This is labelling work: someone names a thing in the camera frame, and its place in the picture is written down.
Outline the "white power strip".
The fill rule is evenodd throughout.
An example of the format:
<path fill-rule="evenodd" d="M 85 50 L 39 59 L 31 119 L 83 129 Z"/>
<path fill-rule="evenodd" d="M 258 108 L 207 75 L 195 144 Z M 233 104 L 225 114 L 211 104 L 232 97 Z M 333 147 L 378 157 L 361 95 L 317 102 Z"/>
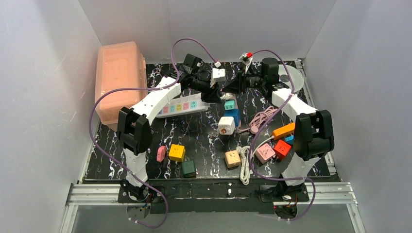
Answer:
<path fill-rule="evenodd" d="M 156 115 L 156 118 L 175 117 L 187 114 L 194 114 L 208 110 L 209 103 L 202 102 L 200 100 L 188 100 L 188 101 L 175 101 L 168 103 L 164 106 L 160 112 Z"/>

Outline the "white cartoon cube plug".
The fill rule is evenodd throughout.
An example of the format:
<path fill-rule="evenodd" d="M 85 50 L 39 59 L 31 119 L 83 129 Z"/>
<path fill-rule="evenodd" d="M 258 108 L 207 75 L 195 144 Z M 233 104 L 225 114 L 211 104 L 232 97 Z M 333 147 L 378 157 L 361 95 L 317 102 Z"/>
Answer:
<path fill-rule="evenodd" d="M 218 122 L 220 135 L 232 135 L 235 131 L 235 119 L 232 116 L 223 116 Z"/>

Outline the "orange power bank socket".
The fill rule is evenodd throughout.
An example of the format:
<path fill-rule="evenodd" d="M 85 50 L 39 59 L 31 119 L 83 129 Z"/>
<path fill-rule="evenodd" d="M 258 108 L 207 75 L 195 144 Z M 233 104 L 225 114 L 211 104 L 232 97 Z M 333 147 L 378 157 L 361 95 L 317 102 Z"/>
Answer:
<path fill-rule="evenodd" d="M 282 137 L 285 137 L 289 134 L 293 134 L 295 130 L 295 123 L 290 123 L 285 126 L 282 126 L 278 129 L 272 131 L 272 137 L 274 140 L 278 140 Z"/>

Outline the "yellow cube plug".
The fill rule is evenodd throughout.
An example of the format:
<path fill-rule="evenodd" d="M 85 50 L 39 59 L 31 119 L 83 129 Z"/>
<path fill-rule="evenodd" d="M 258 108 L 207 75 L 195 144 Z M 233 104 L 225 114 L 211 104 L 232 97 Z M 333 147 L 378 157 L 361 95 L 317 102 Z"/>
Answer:
<path fill-rule="evenodd" d="M 169 150 L 169 159 L 172 161 L 183 162 L 186 148 L 183 145 L 171 144 Z"/>

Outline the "beige cube plug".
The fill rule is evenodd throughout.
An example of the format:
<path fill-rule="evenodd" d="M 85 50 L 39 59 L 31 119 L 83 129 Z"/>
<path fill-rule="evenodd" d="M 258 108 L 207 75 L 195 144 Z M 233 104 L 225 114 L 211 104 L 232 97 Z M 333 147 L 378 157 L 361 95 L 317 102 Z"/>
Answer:
<path fill-rule="evenodd" d="M 226 152 L 224 157 L 227 168 L 233 168 L 241 165 L 241 158 L 236 150 Z"/>

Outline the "red cube socket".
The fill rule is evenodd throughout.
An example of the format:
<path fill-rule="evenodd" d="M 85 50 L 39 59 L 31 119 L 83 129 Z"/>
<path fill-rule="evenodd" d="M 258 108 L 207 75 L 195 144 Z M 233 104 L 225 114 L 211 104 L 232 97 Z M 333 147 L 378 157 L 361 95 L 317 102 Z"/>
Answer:
<path fill-rule="evenodd" d="M 285 141 L 279 139 L 273 148 L 275 151 L 275 158 L 279 161 L 282 161 L 288 155 L 289 151 L 291 150 L 292 146 Z"/>

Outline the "pink cube plug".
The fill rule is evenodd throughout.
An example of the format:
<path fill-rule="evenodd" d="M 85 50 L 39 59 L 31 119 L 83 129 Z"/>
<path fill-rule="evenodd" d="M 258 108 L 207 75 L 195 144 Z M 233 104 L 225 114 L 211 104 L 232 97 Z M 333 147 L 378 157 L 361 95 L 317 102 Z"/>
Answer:
<path fill-rule="evenodd" d="M 262 164 L 264 164 L 275 157 L 275 151 L 271 148 L 271 146 L 268 143 L 265 143 L 258 149 L 256 149 L 255 156 L 259 159 L 259 161 Z"/>
<path fill-rule="evenodd" d="M 158 148 L 158 150 L 157 150 L 157 155 L 156 155 L 156 160 L 157 160 L 158 162 L 163 162 L 163 161 L 164 161 L 164 159 L 165 159 L 165 157 L 166 157 L 166 151 L 167 151 L 166 146 L 160 146 L 160 147 Z"/>

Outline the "pink plastic storage box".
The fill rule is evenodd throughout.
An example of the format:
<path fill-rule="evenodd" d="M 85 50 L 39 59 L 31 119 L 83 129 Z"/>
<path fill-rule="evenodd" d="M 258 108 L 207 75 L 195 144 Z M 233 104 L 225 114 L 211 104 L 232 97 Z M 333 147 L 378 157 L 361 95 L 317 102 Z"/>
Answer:
<path fill-rule="evenodd" d="M 133 41 L 102 46 L 98 51 L 95 100 L 119 88 L 147 88 L 145 59 Z M 147 90 L 139 90 L 106 96 L 96 107 L 101 123 L 116 131 L 120 109 L 132 107 L 147 95 Z"/>

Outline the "green cube plug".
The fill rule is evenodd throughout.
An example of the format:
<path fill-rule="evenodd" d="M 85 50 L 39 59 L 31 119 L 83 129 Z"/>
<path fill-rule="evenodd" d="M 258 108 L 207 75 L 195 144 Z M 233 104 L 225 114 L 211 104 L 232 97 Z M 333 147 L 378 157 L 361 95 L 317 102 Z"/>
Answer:
<path fill-rule="evenodd" d="M 182 173 L 183 173 L 184 178 L 195 177 L 197 174 L 195 161 L 193 160 L 183 161 L 182 162 Z"/>

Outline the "light blue cube socket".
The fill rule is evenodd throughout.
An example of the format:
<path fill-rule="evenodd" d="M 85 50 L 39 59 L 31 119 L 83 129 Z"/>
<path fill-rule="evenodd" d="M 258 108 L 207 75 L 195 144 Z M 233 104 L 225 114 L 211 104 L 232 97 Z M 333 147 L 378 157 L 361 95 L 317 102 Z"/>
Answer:
<path fill-rule="evenodd" d="M 294 140 L 294 135 L 290 135 L 285 137 L 285 142 L 292 145 L 293 144 L 293 140 Z"/>

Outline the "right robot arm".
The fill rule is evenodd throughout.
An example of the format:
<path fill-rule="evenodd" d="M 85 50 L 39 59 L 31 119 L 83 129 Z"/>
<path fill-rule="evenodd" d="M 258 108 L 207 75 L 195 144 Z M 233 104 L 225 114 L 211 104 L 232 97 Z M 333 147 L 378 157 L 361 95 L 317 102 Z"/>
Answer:
<path fill-rule="evenodd" d="M 242 58 L 242 68 L 236 77 L 225 85 L 226 93 L 241 94 L 248 88 L 258 89 L 263 96 L 284 112 L 293 122 L 294 155 L 276 178 L 274 193 L 292 196 L 302 192 L 309 170 L 328 152 L 334 149 L 332 116 L 327 110 L 317 110 L 295 95 L 295 86 L 283 60 L 264 58 L 260 69 L 251 67 L 251 57 Z"/>

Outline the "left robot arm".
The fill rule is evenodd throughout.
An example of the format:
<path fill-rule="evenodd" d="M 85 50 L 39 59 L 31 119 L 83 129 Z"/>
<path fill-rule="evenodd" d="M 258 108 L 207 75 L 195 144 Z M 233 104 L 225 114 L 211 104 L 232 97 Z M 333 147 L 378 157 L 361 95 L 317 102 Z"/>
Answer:
<path fill-rule="evenodd" d="M 153 141 L 151 124 L 157 114 L 183 90 L 192 89 L 201 94 L 205 103 L 221 103 L 221 91 L 211 76 L 201 70 L 202 59 L 187 54 L 176 70 L 170 70 L 154 91 L 132 107 L 122 107 L 119 112 L 117 137 L 126 156 L 129 168 L 120 185 L 138 201 L 146 198 L 143 182 L 148 180 L 146 173 L 146 152 Z"/>

